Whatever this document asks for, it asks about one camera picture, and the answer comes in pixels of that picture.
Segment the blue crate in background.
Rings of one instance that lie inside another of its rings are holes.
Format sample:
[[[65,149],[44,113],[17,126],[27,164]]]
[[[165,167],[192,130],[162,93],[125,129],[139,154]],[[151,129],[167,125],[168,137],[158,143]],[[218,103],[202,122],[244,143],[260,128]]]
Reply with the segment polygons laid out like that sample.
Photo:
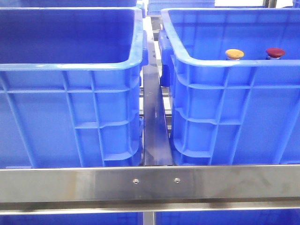
[[[161,15],[165,8],[213,8],[214,0],[149,0],[147,15]]]

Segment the stainless steel front rail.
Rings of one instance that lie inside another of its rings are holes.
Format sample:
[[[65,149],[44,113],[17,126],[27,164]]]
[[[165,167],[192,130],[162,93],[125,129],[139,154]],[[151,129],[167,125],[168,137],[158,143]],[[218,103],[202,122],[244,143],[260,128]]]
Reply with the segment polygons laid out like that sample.
[[[299,206],[299,165],[0,172],[2,215],[296,209]]]

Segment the yellow mushroom push button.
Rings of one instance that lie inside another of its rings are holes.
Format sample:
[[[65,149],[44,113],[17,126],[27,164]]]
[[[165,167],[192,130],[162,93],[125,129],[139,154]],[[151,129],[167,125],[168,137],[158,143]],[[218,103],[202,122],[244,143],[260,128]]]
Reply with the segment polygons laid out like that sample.
[[[225,52],[228,60],[240,60],[244,57],[244,52],[239,49],[228,49]]]

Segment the blue source bin with buttons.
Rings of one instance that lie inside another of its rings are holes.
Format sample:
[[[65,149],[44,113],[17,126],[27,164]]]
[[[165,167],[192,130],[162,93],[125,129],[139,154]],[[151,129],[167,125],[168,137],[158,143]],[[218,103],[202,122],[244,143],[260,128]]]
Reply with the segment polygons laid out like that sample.
[[[135,7],[0,10],[0,166],[137,166],[140,72]]]

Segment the blue destination bin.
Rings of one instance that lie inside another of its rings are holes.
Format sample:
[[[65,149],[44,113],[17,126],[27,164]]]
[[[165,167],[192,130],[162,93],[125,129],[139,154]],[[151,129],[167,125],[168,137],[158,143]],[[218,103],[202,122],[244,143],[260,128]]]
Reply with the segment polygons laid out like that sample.
[[[161,16],[175,164],[299,163],[300,11],[167,8]],[[285,55],[267,60],[270,47]],[[228,49],[245,55],[228,60]]]

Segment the red mushroom push button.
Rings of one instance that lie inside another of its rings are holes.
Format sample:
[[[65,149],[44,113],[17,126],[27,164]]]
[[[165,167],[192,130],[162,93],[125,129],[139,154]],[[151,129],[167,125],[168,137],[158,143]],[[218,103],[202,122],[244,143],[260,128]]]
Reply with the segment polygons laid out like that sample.
[[[285,55],[285,50],[277,47],[270,47],[266,49],[267,60],[279,60]]]

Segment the steel divider bar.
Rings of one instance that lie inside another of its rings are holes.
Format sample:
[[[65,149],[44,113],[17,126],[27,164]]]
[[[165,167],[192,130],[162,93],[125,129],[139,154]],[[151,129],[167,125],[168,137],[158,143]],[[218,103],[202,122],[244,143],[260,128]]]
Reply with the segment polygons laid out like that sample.
[[[163,94],[153,39],[147,41],[149,64],[143,67],[144,165],[173,165]]]

